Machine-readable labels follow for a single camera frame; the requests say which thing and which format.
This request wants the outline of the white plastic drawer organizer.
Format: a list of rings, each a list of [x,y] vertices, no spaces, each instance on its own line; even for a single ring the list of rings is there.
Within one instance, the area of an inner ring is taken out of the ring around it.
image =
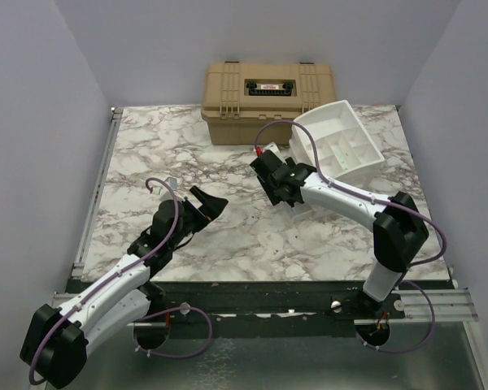
[[[318,106],[295,120],[290,155],[297,163],[320,164],[324,174],[367,189],[385,161],[381,151],[347,100]]]

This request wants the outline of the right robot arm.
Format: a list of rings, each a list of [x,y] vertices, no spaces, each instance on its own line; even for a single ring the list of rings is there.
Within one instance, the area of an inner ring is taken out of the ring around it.
[[[406,274],[411,261],[429,238],[429,231],[412,197],[370,193],[331,180],[305,163],[282,160],[271,150],[251,163],[259,183],[275,206],[285,202],[319,206],[338,213],[373,233],[376,262],[357,298],[359,312],[375,318],[386,309],[386,298]]]

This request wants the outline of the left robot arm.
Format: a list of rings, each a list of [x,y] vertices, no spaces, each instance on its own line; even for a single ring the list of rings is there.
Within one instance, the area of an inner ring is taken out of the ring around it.
[[[31,385],[66,387],[102,342],[132,321],[155,320],[163,313],[151,278],[167,266],[186,237],[201,232],[229,203],[197,186],[190,193],[199,206],[176,195],[162,201],[151,225],[104,276],[71,300],[35,311],[20,350]]]

